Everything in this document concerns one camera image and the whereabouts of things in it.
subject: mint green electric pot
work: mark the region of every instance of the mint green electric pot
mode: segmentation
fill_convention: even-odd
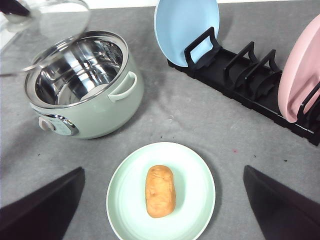
[[[29,73],[24,85],[43,130],[98,138],[120,128],[138,109],[144,83],[120,36],[88,31],[57,43],[35,63],[46,59],[50,62]]]

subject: bread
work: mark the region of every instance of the bread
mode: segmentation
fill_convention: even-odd
[[[162,218],[174,211],[174,174],[167,166],[155,165],[149,169],[145,180],[145,204],[152,218]]]

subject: pink plate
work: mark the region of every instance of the pink plate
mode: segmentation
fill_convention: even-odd
[[[301,103],[320,82],[320,15],[313,19],[296,41],[286,61],[278,92],[281,114],[297,121]],[[306,113],[320,95],[318,90],[304,109]]]

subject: black dish rack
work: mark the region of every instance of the black dish rack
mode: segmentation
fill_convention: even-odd
[[[191,51],[207,37],[210,37],[213,48],[194,63]],[[215,38],[215,30],[210,27],[185,48],[184,56],[188,67],[177,66],[169,60],[168,64],[318,146],[320,143],[320,97],[305,114],[304,109],[320,89],[320,82],[300,105],[297,122],[288,122],[281,115],[278,107],[278,89],[282,71],[275,63],[276,50],[272,49],[259,61],[254,53],[254,45],[253,41],[250,42],[238,54],[228,51],[219,45]]]

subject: table surface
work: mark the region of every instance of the table surface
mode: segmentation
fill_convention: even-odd
[[[218,41],[233,52],[250,41],[262,58],[276,49],[283,69],[295,41],[320,13],[318,0],[220,4]],[[168,67],[157,45],[154,7],[93,10],[89,30],[118,33],[145,82],[133,118],[107,136],[79,140],[42,131],[21,77],[1,81],[1,205],[5,206],[82,166],[86,183],[66,240],[115,240],[106,192],[117,166],[136,149],[175,142],[211,169],[216,205],[201,240],[264,239],[243,184],[245,165],[320,203],[320,147],[259,113]]]

